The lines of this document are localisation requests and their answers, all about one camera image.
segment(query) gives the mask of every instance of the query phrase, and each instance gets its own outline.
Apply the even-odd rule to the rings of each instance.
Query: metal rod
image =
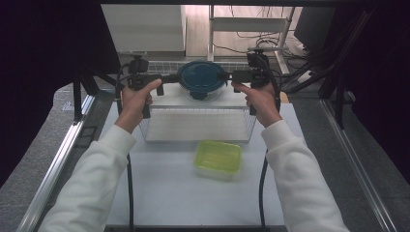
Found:
[[[295,13],[295,7],[292,8],[290,14],[286,18],[286,22],[284,24],[284,28],[280,33],[278,47],[283,47],[284,43],[286,42],[287,33],[289,32],[290,24],[292,23],[293,14]]]
[[[34,231],[36,224],[43,213],[44,206],[48,200],[49,195],[54,189],[55,184],[58,181],[61,170],[63,169],[64,163],[66,162],[70,151],[74,145],[76,138],[78,137],[83,123],[86,119],[88,111],[94,102],[94,97],[87,96],[84,100],[82,108],[84,110],[81,120],[76,124],[72,125],[66,134],[58,152],[48,168],[45,177],[40,184],[39,189],[36,192],[33,200],[28,207],[26,214],[24,215],[20,225],[17,228],[17,232],[30,232]]]
[[[214,61],[214,5],[209,6],[208,61]]]
[[[339,141],[347,159],[350,162],[350,165],[353,169],[353,172],[356,175],[356,178],[361,185],[363,192],[368,200],[370,207],[372,208],[374,214],[376,215],[377,220],[379,221],[383,231],[393,232],[397,231],[395,224],[392,221],[392,217],[385,206],[382,198],[368,177],[365,168],[362,165],[362,162],[359,159],[359,156],[356,154],[356,151],[351,144],[349,137],[347,136],[345,130],[341,130],[337,126],[337,121],[333,117],[334,111],[328,100],[320,100],[320,103],[325,110],[326,116],[336,134],[337,140]]]

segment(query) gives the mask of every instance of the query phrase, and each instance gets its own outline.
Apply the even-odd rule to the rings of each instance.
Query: person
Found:
[[[142,120],[144,104],[152,103],[150,92],[160,84],[160,80],[153,81],[138,92],[124,89],[123,111],[78,161],[40,231],[104,230],[119,178],[128,162],[127,154],[135,143],[132,132]],[[266,158],[275,173],[287,230],[348,231],[315,156],[275,108],[273,87],[257,90],[238,83],[232,86],[247,95],[247,105],[255,107],[256,118],[265,127],[262,137],[268,147]]]

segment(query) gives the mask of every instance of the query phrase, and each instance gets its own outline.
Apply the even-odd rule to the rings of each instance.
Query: white cabinet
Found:
[[[118,52],[185,51],[185,6],[102,5]]]

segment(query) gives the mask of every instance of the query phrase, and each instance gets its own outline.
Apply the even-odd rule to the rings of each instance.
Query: aluminum rail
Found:
[[[69,156],[70,151],[77,139],[84,121],[88,115],[88,112],[94,102],[95,97],[87,96],[82,104],[82,117],[76,125],[72,125],[66,134],[60,148],[55,155],[53,162],[48,168],[45,177],[40,184],[39,189],[36,192],[33,200],[28,207],[26,214],[24,215],[20,225],[17,228],[17,232],[30,232],[36,228],[40,216],[42,215],[45,204],[48,197],[54,189],[55,184],[58,181],[58,177],[64,167],[64,164]]]
[[[359,159],[359,156],[356,154],[356,151],[349,140],[349,137],[347,136],[346,132],[344,130],[341,130],[338,126],[337,121],[334,118],[335,113],[330,101],[320,100],[320,103],[383,231],[397,231],[395,224],[392,221],[392,217],[390,216],[390,213],[383,202],[383,199],[380,197],[379,193],[368,177],[365,168],[363,167]]]

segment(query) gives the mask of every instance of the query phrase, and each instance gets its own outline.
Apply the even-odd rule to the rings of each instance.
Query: black panel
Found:
[[[303,8],[294,36],[312,53],[325,47],[335,8]]]
[[[41,128],[56,90],[87,68],[117,73],[119,59],[99,4],[0,3],[0,185]]]
[[[410,183],[409,7],[383,2],[346,60],[353,110]]]

